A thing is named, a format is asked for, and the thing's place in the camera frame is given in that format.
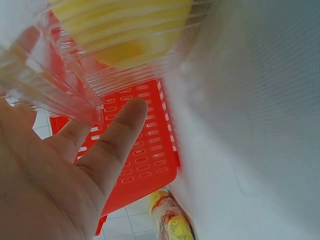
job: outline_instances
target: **clear plastic container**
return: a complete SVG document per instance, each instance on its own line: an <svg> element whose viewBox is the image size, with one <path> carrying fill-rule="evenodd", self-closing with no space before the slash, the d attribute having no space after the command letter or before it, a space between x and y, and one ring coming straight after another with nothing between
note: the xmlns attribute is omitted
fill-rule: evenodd
<svg viewBox="0 0 320 240"><path fill-rule="evenodd" d="M9 103L102 123L102 102L79 81L37 28L35 12L43 1L0 2L0 89Z"/></svg>
<svg viewBox="0 0 320 240"><path fill-rule="evenodd" d="M101 124L102 97L182 62L210 2L2 0L2 95Z"/></svg>
<svg viewBox="0 0 320 240"><path fill-rule="evenodd" d="M39 27L97 96L182 62L211 0L49 0Z"/></svg>

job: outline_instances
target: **white tile floor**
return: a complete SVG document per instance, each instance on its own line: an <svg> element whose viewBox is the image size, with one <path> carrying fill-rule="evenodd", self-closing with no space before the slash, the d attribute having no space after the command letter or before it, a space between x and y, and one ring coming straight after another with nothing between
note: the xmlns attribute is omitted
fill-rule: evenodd
<svg viewBox="0 0 320 240"><path fill-rule="evenodd" d="M45 139L52 135L48 116L37 115L34 131ZM148 210L148 198L144 197L109 214L101 234L94 240L156 240Z"/></svg>

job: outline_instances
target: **slotted red tray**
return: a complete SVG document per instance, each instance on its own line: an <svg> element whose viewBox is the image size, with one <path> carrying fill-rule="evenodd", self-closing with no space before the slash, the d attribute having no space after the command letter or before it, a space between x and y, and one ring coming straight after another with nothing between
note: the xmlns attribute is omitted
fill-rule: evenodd
<svg viewBox="0 0 320 240"><path fill-rule="evenodd" d="M150 80L105 97L103 104L104 123L92 128L80 149L77 159L99 139L119 109L135 97L148 103L145 126L137 139L117 183L107 200L97 234L100 233L106 215L143 198L171 183L177 176L178 154L174 147L172 127L169 120L161 83ZM66 123L65 117L50 118L52 133L56 134Z"/></svg>

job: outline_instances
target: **yellow sponge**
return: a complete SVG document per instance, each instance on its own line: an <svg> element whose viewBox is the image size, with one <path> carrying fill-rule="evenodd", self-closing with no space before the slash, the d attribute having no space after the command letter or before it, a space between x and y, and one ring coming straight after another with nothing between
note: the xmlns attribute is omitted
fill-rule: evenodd
<svg viewBox="0 0 320 240"><path fill-rule="evenodd" d="M101 63L126 69L165 55L193 0L50 0L70 37Z"/></svg>

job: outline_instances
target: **white wall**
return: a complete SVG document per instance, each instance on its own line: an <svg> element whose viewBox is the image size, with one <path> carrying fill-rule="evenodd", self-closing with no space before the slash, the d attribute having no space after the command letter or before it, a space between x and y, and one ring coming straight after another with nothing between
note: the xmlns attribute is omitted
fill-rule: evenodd
<svg viewBox="0 0 320 240"><path fill-rule="evenodd" d="M320 2L217 0L166 76L200 240L320 237Z"/></svg>

